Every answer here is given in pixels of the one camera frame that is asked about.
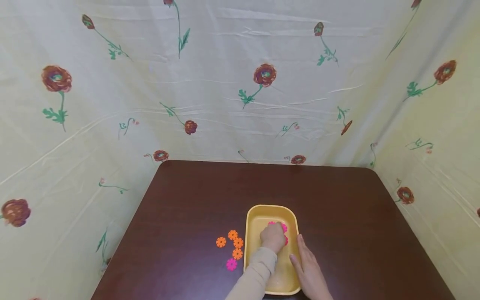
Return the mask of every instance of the cream curtain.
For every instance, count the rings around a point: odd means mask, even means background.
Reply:
[[[479,13],[474,0],[1,1],[2,294],[90,299],[177,159],[372,168],[456,298],[479,298]]]

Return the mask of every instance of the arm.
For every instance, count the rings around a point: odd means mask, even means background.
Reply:
[[[260,247],[250,259],[245,273],[240,277],[225,300],[261,300],[270,275],[275,271],[277,256],[266,247]]]

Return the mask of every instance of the flower-shaped piece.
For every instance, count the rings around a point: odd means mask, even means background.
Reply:
[[[242,250],[235,248],[232,252],[232,256],[234,259],[239,260],[243,257],[243,252]]]
[[[243,247],[243,240],[241,238],[236,238],[233,240],[233,245],[235,246],[235,248],[240,249],[241,247]]]
[[[218,239],[216,239],[216,246],[217,247],[223,248],[223,247],[225,247],[226,244],[227,244],[227,239],[225,239],[224,237],[219,237]]]
[[[230,258],[227,260],[227,270],[233,271],[237,268],[237,261],[234,260],[233,258]]]
[[[239,234],[238,234],[238,232],[237,232],[236,230],[230,230],[230,231],[228,232],[228,238],[229,238],[230,240],[234,240],[234,239],[236,239],[236,238],[238,238],[238,237],[239,237]]]

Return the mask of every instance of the printed flower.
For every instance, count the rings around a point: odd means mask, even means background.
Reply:
[[[185,132],[190,135],[192,133],[197,132],[197,123],[192,120],[188,120],[185,122]]]
[[[230,258],[227,260],[227,270],[233,271],[237,268],[237,261],[234,260],[233,258]]]
[[[14,227],[25,225],[30,212],[25,199],[9,200],[1,207],[2,217],[5,219],[5,222],[7,224],[10,223]]]
[[[414,0],[412,4],[412,8],[417,8],[420,5],[421,0]]]
[[[449,80],[455,73],[455,69],[456,60],[451,60],[441,65],[441,67],[438,68],[437,72],[434,74],[434,77],[437,80],[437,85],[441,85],[445,81]]]
[[[67,93],[72,88],[72,76],[59,66],[46,66],[42,72],[42,80],[51,92]]]
[[[240,249],[241,247],[243,247],[243,240],[241,238],[236,238],[233,240],[233,245],[235,246],[235,248]]]
[[[412,204],[415,201],[412,191],[406,186],[400,187],[396,194],[403,204]]]
[[[318,22],[318,24],[313,29],[315,36],[322,36],[324,33],[324,24],[322,22]]]
[[[236,239],[237,237],[239,237],[239,234],[238,234],[238,232],[237,232],[236,230],[230,230],[230,231],[228,232],[228,238],[229,238],[230,240],[234,240],[234,239]]]
[[[168,159],[168,153],[163,150],[157,150],[153,153],[153,159],[155,161],[166,161]]]
[[[240,258],[243,257],[243,252],[242,250],[235,248],[232,252],[232,256],[234,259],[239,260]]]
[[[90,19],[86,14],[82,15],[82,22],[88,29],[95,29],[95,25],[93,25],[92,19]]]
[[[345,127],[344,127],[343,130],[342,130],[342,134],[341,134],[341,135],[343,135],[344,133],[347,132],[347,130],[350,128],[350,125],[352,124],[352,122],[353,122],[353,120],[350,121],[350,122],[348,122],[347,125],[345,125]]]
[[[268,87],[273,83],[273,80],[276,78],[275,68],[268,63],[264,63],[255,70],[253,74],[253,81],[257,84],[263,85],[263,87]]]
[[[295,155],[293,158],[292,158],[292,161],[291,163],[294,164],[294,165],[301,165],[305,162],[305,160],[307,160],[305,158],[305,156],[303,155]]]
[[[224,237],[219,237],[218,239],[216,239],[216,246],[217,247],[223,248],[223,247],[225,247],[226,244],[227,244],[227,240]]]

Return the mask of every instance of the right hand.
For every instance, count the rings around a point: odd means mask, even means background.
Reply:
[[[305,245],[301,234],[297,236],[297,242],[301,263],[293,254],[290,254],[290,261],[297,272],[303,293],[311,300],[333,300],[317,259]]]

